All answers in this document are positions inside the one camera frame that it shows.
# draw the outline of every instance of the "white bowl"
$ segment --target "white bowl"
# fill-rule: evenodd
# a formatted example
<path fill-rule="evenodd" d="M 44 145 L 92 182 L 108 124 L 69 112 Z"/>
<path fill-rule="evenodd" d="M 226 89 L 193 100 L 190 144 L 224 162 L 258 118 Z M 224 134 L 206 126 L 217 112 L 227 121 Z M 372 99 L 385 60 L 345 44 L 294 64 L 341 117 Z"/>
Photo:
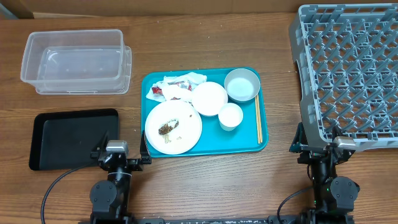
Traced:
<path fill-rule="evenodd" d="M 260 91 L 260 80 L 257 75 L 245 68 L 237 68 L 228 73 L 224 86 L 227 94 L 236 102 L 253 99 Z"/>
<path fill-rule="evenodd" d="M 192 91 L 192 106 L 204 116 L 216 116 L 228 102 L 226 90 L 218 83 L 205 82 Z"/>

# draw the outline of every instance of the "white container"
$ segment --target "white container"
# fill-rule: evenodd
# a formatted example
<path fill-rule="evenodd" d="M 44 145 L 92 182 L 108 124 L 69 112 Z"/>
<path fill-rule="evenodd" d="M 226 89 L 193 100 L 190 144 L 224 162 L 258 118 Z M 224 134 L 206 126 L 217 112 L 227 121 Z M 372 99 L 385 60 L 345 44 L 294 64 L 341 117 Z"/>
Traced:
<path fill-rule="evenodd" d="M 227 103 L 220 109 L 218 119 L 222 129 L 232 131 L 243 120 L 242 108 L 234 103 Z"/>
<path fill-rule="evenodd" d="M 246 68 L 237 68 L 225 77 L 224 86 L 232 100 L 242 103 L 253 99 L 260 91 L 257 75 Z"/>
<path fill-rule="evenodd" d="M 215 82 L 204 82 L 192 91 L 192 106 L 203 116 L 216 116 L 228 102 L 225 89 Z"/>
<path fill-rule="evenodd" d="M 131 55 L 120 30 L 34 32 L 26 43 L 21 80 L 39 94 L 124 94 Z"/>

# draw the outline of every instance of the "gray dish rack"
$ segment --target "gray dish rack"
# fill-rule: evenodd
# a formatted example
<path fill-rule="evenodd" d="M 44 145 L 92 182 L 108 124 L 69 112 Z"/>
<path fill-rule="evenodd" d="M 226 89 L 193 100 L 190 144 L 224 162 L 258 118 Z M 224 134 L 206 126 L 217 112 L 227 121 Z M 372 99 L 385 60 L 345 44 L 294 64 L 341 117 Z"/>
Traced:
<path fill-rule="evenodd" d="M 308 144 L 339 126 L 358 149 L 398 147 L 398 4 L 303 5 L 289 27 Z"/>

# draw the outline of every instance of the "black tray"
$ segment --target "black tray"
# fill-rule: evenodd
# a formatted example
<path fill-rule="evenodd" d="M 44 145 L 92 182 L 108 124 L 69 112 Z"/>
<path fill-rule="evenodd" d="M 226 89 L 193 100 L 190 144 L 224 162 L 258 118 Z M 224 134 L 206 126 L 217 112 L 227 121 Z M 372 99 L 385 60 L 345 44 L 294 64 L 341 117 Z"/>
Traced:
<path fill-rule="evenodd" d="M 30 147 L 32 170 L 72 169 L 91 162 L 90 152 L 104 133 L 119 139 L 115 109 L 42 113 L 36 116 Z"/>

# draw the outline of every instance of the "wood grain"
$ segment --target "wood grain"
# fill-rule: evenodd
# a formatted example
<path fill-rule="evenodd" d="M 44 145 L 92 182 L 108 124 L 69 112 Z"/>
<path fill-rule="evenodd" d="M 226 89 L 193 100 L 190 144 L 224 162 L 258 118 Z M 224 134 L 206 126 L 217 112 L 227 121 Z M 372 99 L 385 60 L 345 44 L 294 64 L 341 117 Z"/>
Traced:
<path fill-rule="evenodd" d="M 31 12 L 92 16 L 173 16 L 229 13 L 297 12 L 304 4 L 358 4 L 397 0 L 0 0 L 17 2 Z"/>
<path fill-rule="evenodd" d="M 141 81 L 150 72 L 249 66 L 261 74 L 269 143 L 258 153 L 154 159 L 133 175 L 129 208 L 136 217 L 238 218 L 275 215 L 291 193 L 308 185 L 305 165 L 288 152 L 300 119 L 300 83 L 291 59 L 288 26 L 294 14 L 98 17 L 0 21 L 0 223 L 40 223 L 47 187 L 64 170 L 28 167 L 33 121 L 51 111 L 116 108 L 121 139 L 139 154 Z M 126 95 L 44 96 L 20 80 L 22 55 L 34 31 L 121 29 L 133 49 Z M 338 174 L 355 180 L 357 223 L 396 223 L 398 151 L 355 154 Z M 46 205 L 48 223 L 89 219 L 90 189 L 106 178 L 87 168 L 64 178 Z M 282 214 L 312 206 L 312 193 L 289 201 Z"/>

